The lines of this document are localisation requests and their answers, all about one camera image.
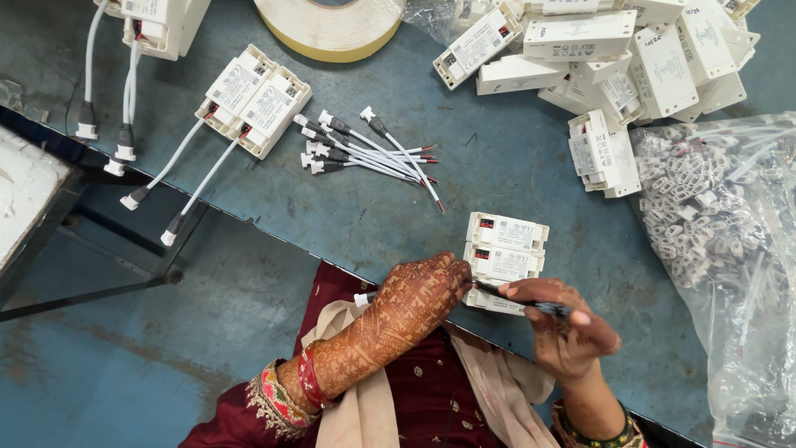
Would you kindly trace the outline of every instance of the woman's right hand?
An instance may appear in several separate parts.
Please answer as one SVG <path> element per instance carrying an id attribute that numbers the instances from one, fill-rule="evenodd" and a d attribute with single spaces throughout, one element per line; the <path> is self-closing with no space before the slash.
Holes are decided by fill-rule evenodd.
<path id="1" fill-rule="evenodd" d="M 534 307 L 525 307 L 534 332 L 535 361 L 562 386 L 581 383 L 602 374 L 600 356 L 613 355 L 622 339 L 595 316 L 578 292 L 557 278 L 528 278 L 506 283 L 500 292 L 515 302 L 554 302 L 572 307 L 564 322 Z"/>

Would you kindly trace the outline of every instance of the blue metal table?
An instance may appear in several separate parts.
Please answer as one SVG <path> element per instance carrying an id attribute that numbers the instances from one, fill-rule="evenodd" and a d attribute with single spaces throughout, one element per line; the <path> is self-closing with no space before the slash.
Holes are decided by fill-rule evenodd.
<path id="1" fill-rule="evenodd" d="M 94 6 L 86 0 L 6 0 L 0 14 L 0 104 L 73 134 L 83 96 L 84 46 Z M 742 71 L 748 100 L 709 116 L 750 116 L 796 105 L 794 62 L 779 42 L 796 31 L 796 2 L 763 2 L 749 16 L 763 34 Z M 95 49 L 98 142 L 115 150 L 129 49 L 121 21 L 104 18 Z M 312 85 L 304 114 L 328 109 L 356 129 L 372 105 L 391 133 L 412 147 L 438 143 L 443 164 L 429 175 L 447 208 L 439 213 L 422 187 L 363 169 L 313 176 L 301 168 L 305 138 L 291 128 L 263 161 L 234 151 L 202 199 L 232 216 L 380 282 L 401 261 L 440 250 L 461 253 L 466 221 L 479 210 L 551 227 L 543 274 L 574 285 L 622 335 L 622 351 L 603 361 L 619 398 L 635 411 L 708 444 L 706 355 L 690 315 L 623 199 L 587 194 L 568 155 L 572 116 L 536 92 L 476 96 L 470 79 L 449 92 L 431 68 L 443 47 L 402 25 L 379 52 L 359 62 L 313 61 L 282 45 L 249 0 L 213 2 L 189 54 L 145 57 L 139 65 L 132 167 L 150 175 L 166 164 L 195 122 L 193 112 L 227 62 L 252 43 Z M 227 146 L 202 128 L 165 181 L 193 191 Z M 176 213 L 178 210 L 166 210 Z M 163 227 L 170 216 L 164 214 Z M 451 320 L 530 356 L 526 319 L 459 306 Z"/>

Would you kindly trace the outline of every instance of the maroon garment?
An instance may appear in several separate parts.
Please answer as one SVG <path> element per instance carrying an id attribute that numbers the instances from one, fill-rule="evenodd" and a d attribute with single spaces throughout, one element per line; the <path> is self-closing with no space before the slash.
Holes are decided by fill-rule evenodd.
<path id="1" fill-rule="evenodd" d="M 318 315 L 336 300 L 353 301 L 354 293 L 376 290 L 374 285 L 322 262 L 313 283 L 295 354 L 301 350 L 300 336 L 315 326 Z M 464 367 L 447 333 L 437 328 L 429 337 L 404 353 L 386 368 L 395 402 L 402 447 L 505 448 L 490 431 L 478 409 Z M 258 419 L 257 407 L 247 407 L 246 384 L 238 384 L 218 399 L 216 415 L 196 425 L 181 448 L 262 447 L 314 448 L 319 422 L 297 439 L 276 437 Z"/>

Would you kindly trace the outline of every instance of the wire bundle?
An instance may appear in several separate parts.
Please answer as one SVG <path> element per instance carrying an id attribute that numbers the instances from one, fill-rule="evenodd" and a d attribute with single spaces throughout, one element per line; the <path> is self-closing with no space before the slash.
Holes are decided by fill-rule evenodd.
<path id="1" fill-rule="evenodd" d="M 302 166 L 309 167 L 312 174 L 340 171 L 345 167 L 359 166 L 388 175 L 410 183 L 418 183 L 426 187 L 437 202 L 439 209 L 445 214 L 442 201 L 439 200 L 433 185 L 439 181 L 427 177 L 420 168 L 421 164 L 440 163 L 433 155 L 419 155 L 437 145 L 405 149 L 393 138 L 381 120 L 368 106 L 360 117 L 368 122 L 375 133 L 387 139 L 398 151 L 387 151 L 371 139 L 351 129 L 337 117 L 331 116 L 326 110 L 321 112 L 318 122 L 312 122 L 298 114 L 293 121 L 302 126 L 301 133 L 310 139 L 306 142 L 306 153 L 301 154 Z M 367 147 L 351 143 L 349 136 L 356 138 Z"/>

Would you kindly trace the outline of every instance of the fingernail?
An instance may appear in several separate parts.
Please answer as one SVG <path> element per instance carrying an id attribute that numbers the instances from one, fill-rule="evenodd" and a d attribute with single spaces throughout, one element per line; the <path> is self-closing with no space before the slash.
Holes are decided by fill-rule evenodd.
<path id="1" fill-rule="evenodd" d="M 573 311 L 570 319 L 578 325 L 589 325 L 591 323 L 591 318 L 582 311 Z"/>

